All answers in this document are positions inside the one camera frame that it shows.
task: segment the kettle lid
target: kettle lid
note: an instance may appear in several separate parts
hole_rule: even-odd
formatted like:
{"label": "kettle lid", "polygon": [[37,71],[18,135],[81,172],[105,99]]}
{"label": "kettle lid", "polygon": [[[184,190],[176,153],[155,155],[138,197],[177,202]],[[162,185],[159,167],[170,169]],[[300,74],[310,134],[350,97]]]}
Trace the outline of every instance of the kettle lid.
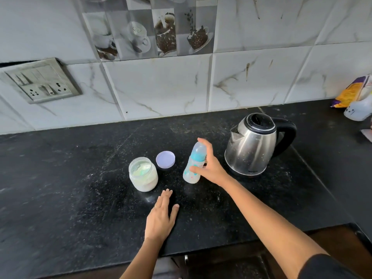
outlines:
{"label": "kettle lid", "polygon": [[276,131],[272,118],[264,113],[251,113],[244,120],[244,125],[255,133],[270,134]]}

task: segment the black sleeve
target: black sleeve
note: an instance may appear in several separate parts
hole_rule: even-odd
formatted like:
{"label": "black sleeve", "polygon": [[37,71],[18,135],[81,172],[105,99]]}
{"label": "black sleeve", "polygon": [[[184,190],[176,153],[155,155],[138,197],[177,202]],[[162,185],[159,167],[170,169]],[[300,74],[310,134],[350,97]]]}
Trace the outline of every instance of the black sleeve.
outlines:
{"label": "black sleeve", "polygon": [[298,279],[361,279],[350,269],[326,254],[309,258],[301,269]]}

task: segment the backsplash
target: backsplash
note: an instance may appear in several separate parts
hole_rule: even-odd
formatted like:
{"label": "backsplash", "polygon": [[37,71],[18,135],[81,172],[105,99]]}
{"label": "backsplash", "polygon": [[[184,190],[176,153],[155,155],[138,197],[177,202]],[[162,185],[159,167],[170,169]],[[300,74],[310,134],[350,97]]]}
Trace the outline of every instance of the backsplash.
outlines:
{"label": "backsplash", "polygon": [[0,22],[0,64],[58,58],[81,92],[0,81],[0,134],[331,98],[372,72],[372,0],[4,0]]}

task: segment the hand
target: hand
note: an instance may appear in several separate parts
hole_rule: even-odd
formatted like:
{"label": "hand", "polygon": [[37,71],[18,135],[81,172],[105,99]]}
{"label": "hand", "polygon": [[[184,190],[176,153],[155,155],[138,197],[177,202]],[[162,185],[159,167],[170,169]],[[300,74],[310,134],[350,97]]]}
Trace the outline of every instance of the hand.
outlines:
{"label": "hand", "polygon": [[226,180],[230,179],[230,175],[222,168],[218,159],[213,155],[212,144],[206,139],[198,138],[198,141],[207,147],[207,166],[200,168],[197,166],[191,166],[190,171],[193,173],[198,173],[204,176],[209,181],[216,183],[218,186],[225,183]]}
{"label": "hand", "polygon": [[168,218],[169,197],[172,193],[172,190],[163,190],[153,209],[150,211],[150,214],[147,216],[145,240],[156,240],[163,244],[164,240],[168,237],[174,226],[180,207],[178,204],[175,204]]}

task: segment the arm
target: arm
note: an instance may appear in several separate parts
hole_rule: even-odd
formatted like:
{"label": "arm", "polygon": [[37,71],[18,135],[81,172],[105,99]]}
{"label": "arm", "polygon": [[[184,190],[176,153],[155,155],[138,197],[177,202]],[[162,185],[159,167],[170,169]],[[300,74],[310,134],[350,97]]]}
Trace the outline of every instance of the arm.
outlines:
{"label": "arm", "polygon": [[172,190],[163,190],[146,220],[145,241],[120,279],[151,279],[158,253],[174,226],[179,205],[172,208],[168,218]]}
{"label": "arm", "polygon": [[213,156],[211,143],[201,138],[198,141],[207,147],[207,166],[191,167],[190,170],[226,190],[288,279],[296,279],[301,268],[313,255],[327,254],[309,236],[228,175]]}

